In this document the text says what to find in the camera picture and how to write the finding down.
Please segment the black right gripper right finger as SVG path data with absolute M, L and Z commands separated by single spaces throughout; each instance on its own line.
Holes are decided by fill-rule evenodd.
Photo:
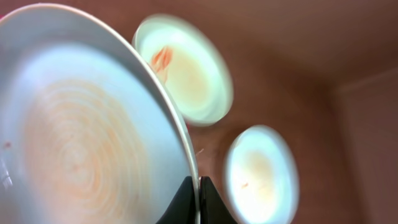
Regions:
M 238 224 L 208 176 L 200 178 L 201 224 Z

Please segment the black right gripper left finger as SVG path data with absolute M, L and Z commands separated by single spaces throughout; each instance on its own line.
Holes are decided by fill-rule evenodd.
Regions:
M 170 205 L 156 224 L 194 224 L 195 195 L 190 176 L 184 178 Z

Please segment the white plate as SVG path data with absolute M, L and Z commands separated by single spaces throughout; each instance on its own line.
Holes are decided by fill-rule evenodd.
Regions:
M 181 115 L 144 59 L 74 7 L 1 19 L 1 222 L 156 223 L 198 171 Z
M 224 162 L 224 190 L 238 222 L 291 223 L 299 188 L 290 148 L 275 129 L 251 126 L 233 141 Z
M 233 102 L 231 74 L 198 28 L 175 16 L 154 14 L 141 22 L 132 45 L 189 124 L 210 126 L 227 115 Z

